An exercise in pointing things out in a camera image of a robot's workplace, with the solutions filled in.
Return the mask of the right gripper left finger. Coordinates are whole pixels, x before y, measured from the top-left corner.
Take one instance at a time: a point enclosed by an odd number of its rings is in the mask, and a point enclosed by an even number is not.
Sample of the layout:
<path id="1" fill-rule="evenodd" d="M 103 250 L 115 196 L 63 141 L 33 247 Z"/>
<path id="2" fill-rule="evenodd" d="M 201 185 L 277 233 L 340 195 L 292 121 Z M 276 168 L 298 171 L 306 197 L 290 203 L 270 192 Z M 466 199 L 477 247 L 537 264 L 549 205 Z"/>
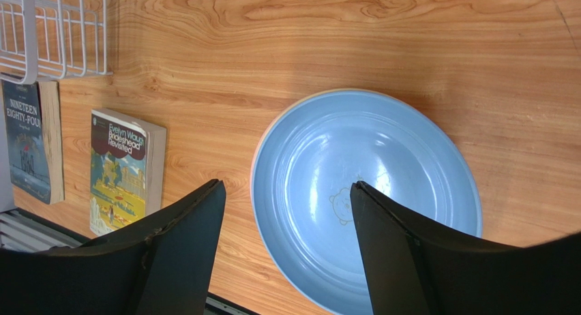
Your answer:
<path id="1" fill-rule="evenodd" d="M 224 183 L 78 247 L 1 251 L 2 314 L 202 314 Z"/>

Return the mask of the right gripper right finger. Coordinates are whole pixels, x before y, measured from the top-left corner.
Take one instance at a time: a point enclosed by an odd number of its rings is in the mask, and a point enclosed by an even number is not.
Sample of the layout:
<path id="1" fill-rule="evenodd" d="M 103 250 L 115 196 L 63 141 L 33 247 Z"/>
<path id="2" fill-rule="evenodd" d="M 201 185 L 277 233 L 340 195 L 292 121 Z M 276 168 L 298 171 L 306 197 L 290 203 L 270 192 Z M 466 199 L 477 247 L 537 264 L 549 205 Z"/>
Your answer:
<path id="1" fill-rule="evenodd" d="M 529 247 L 480 239 L 366 182 L 351 187 L 374 314 L 579 314 L 580 234 Z"/>

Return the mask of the blue plate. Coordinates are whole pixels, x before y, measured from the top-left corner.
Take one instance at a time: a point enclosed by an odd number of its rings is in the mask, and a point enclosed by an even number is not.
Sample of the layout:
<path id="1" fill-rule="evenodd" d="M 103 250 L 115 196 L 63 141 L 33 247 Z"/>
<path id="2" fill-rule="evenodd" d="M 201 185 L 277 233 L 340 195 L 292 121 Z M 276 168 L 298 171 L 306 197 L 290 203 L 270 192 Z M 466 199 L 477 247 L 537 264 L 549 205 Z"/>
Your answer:
<path id="1" fill-rule="evenodd" d="M 413 106 L 335 89 L 283 110 L 255 150 L 250 198 L 272 261 L 332 314 L 372 314 L 374 258 L 414 264 L 403 215 L 478 239 L 471 169 L 452 139 Z"/>

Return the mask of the yellow beige plate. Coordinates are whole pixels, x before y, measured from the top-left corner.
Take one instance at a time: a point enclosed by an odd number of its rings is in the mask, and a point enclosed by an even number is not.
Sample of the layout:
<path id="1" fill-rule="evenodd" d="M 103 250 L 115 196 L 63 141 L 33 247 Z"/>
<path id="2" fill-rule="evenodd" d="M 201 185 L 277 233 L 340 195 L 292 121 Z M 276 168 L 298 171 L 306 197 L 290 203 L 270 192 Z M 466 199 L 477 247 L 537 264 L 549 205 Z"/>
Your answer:
<path id="1" fill-rule="evenodd" d="M 287 113 L 289 113 L 292 109 L 294 109 L 294 107 L 299 106 L 309 100 L 312 100 L 314 98 L 317 98 L 321 95 L 325 95 L 325 94 L 329 94 L 329 93 L 335 93 L 335 92 L 345 92 L 345 91 L 365 91 L 365 89 L 358 89 L 358 88 L 337 88 L 337 89 L 329 89 L 329 90 L 325 90 L 325 91 L 321 91 L 318 93 L 314 93 L 312 95 L 308 95 L 306 97 L 303 97 L 302 99 L 294 102 L 293 104 L 291 104 L 290 106 L 286 107 L 283 111 L 281 111 L 279 114 L 277 114 L 277 116 L 271 121 L 271 123 L 267 126 L 267 128 L 265 129 L 265 131 L 263 132 L 262 136 L 260 137 L 259 141 L 256 144 L 256 148 L 254 150 L 254 155 L 252 158 L 252 163 L 250 166 L 250 174 L 252 175 L 254 173 L 254 169 L 256 167 L 256 163 L 257 163 L 257 159 L 258 156 L 260 154 L 260 150 L 262 148 L 262 145 L 265 141 L 265 139 L 268 137 L 270 131 L 276 126 L 277 122 L 283 118 Z"/>

